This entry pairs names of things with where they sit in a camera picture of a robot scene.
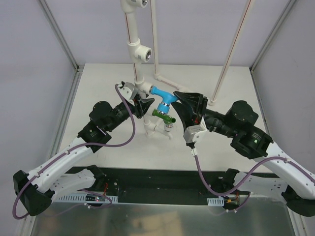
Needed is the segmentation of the green plastic faucet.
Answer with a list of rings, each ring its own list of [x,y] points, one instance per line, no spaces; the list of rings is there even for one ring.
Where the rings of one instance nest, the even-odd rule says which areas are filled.
[[[165,124],[173,124],[176,122],[176,119],[170,115],[164,114],[159,110],[154,109],[152,112],[152,116],[158,117],[164,121]]]

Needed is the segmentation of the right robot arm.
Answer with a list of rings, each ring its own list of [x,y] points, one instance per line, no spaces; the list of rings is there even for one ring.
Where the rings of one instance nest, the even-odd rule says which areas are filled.
[[[244,100],[235,101],[226,114],[207,109],[208,99],[194,92],[174,92],[172,106],[183,124],[184,139],[195,159],[199,177],[215,196],[235,191],[253,192],[286,204],[295,213],[315,214],[315,176],[287,155],[263,130],[255,126],[258,114]],[[231,139],[231,147],[241,156],[256,162],[247,173],[228,169],[216,192],[204,178],[195,144],[206,132]]]

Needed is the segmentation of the aluminium frame post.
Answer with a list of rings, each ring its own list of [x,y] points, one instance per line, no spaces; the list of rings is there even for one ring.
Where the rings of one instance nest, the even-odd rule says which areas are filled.
[[[274,26],[272,27],[270,33],[268,34],[266,40],[264,41],[262,47],[260,48],[257,56],[255,57],[252,65],[250,66],[250,73],[253,74],[257,66],[259,65],[260,61],[263,59],[264,55],[267,53],[268,49],[270,48],[272,42],[276,38],[277,34],[280,32],[283,24],[287,20],[288,16],[290,15],[293,8],[298,3],[298,0],[289,0],[284,9],[282,10],[280,16],[276,20]]]
[[[70,64],[72,65],[73,69],[75,70],[75,72],[82,72],[84,66],[83,65],[79,65],[77,60],[75,59],[69,44],[67,43],[55,17],[54,14],[52,12],[52,10],[50,9],[48,3],[46,0],[37,0],[37,3],[39,4],[40,8],[42,9],[56,39],[58,40],[62,50],[64,51],[68,61],[70,62]]]

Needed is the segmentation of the blue plastic faucet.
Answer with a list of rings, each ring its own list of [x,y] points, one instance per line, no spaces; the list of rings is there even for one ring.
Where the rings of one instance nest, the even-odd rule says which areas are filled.
[[[152,87],[151,94],[157,95],[157,96],[162,98],[162,101],[159,103],[157,110],[160,113],[165,114],[165,115],[167,115],[169,113],[170,105],[173,102],[176,102],[178,100],[178,98],[175,95],[173,95],[169,92],[160,90],[155,86]]]

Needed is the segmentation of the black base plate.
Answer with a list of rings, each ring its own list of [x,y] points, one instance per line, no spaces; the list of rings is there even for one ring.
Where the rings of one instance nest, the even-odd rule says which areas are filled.
[[[90,191],[117,196],[119,203],[205,206],[212,194],[197,171],[101,168]]]

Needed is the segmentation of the front aluminium rail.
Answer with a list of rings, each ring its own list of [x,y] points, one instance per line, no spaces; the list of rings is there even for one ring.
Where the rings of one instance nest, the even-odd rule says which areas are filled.
[[[51,198],[54,201],[58,197],[80,189],[90,187],[99,188],[105,182],[110,182],[110,178],[107,175],[103,173],[94,174],[91,170],[84,169],[78,173],[67,174],[61,177],[53,177],[51,174],[34,176],[31,185],[42,194],[49,190],[53,191]],[[228,190],[222,190],[218,193],[216,193],[215,190],[211,190],[210,192],[216,196],[225,196],[239,190],[281,199],[282,193],[285,192],[288,187],[288,185],[279,178],[250,176],[244,172],[236,174],[236,177],[232,179],[231,186],[232,187]]]

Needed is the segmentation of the white plastic faucet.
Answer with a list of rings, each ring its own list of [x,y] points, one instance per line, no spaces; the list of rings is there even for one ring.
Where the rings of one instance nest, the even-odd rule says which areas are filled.
[[[166,137],[169,138],[169,140],[173,139],[173,135],[172,135],[172,131],[174,129],[174,125],[173,124],[164,124],[163,128],[160,128],[159,126],[156,126],[154,128],[155,132],[158,132]]]

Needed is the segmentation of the right aluminium frame post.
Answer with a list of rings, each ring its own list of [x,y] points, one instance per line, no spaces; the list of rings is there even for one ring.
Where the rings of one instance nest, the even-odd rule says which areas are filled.
[[[276,38],[277,34],[280,32],[283,24],[287,20],[288,16],[290,15],[293,8],[298,3],[298,0],[289,0],[284,9],[282,10],[280,16],[276,20],[274,26],[272,27],[270,33],[268,34],[266,40],[264,41],[262,47],[260,48],[257,56],[255,57],[252,65],[250,66],[250,73],[253,74],[257,66],[259,65],[260,61],[263,59],[264,55],[267,53],[268,49],[270,48],[272,42]]]

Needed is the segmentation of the left aluminium frame post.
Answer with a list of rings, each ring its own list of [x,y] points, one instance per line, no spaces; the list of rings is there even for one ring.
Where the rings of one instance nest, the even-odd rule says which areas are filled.
[[[82,72],[84,66],[83,65],[79,65],[77,60],[75,59],[69,44],[67,43],[55,17],[54,14],[52,12],[52,10],[50,9],[48,3],[46,0],[37,0],[37,3],[39,4],[40,8],[42,9],[56,39],[58,40],[62,50],[64,51],[68,61],[70,62],[70,64],[72,65],[73,69],[75,70],[75,72]]]

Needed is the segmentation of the white pipe assembly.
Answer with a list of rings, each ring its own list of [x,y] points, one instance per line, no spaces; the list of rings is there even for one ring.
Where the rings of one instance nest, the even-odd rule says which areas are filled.
[[[225,63],[222,67],[219,79],[217,81],[215,90],[213,95],[208,101],[209,106],[213,106],[216,103],[218,93],[223,84],[223,80],[226,77],[228,69],[230,67],[234,52],[236,50],[239,39],[241,38],[243,28],[245,27],[245,23],[247,21],[247,17],[250,14],[252,5],[254,1],[249,0],[246,2],[244,11],[240,18],[237,30],[235,32],[234,38],[232,40],[230,49],[228,51]],[[146,96],[149,95],[151,89],[153,87],[152,84],[147,83],[143,77],[143,71],[141,68],[142,63],[147,63],[151,57],[154,58],[154,79],[160,81],[164,84],[167,84],[178,91],[184,91],[185,87],[180,84],[176,84],[171,80],[166,79],[161,76],[158,70],[158,42],[157,42],[157,19],[156,19],[156,4],[155,1],[152,0],[148,2],[147,0],[122,0],[120,1],[121,9],[125,15],[126,29],[127,29],[127,46],[129,57],[133,63],[133,71],[134,71],[134,83],[136,88],[138,89],[138,93],[140,95]],[[137,29],[137,21],[136,21],[136,9],[137,8],[145,8],[147,5],[150,5],[151,12],[151,23],[152,23],[152,35],[153,35],[153,48],[146,47],[141,44],[141,40],[138,37],[138,29]]]

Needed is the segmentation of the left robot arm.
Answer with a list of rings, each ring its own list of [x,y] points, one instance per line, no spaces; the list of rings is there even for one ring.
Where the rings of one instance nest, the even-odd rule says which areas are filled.
[[[107,101],[94,104],[89,114],[90,121],[79,131],[77,137],[62,151],[37,168],[13,175],[16,199],[12,208],[14,219],[36,216],[44,212],[51,203],[73,191],[90,188],[99,191],[104,186],[105,175],[91,165],[77,174],[65,173],[82,159],[96,153],[102,147],[120,148],[128,145],[136,133],[135,118],[142,118],[153,104],[153,98],[142,99],[136,95],[131,101],[123,96],[121,103],[112,108]],[[131,119],[131,136],[121,144],[109,144],[110,132]]]

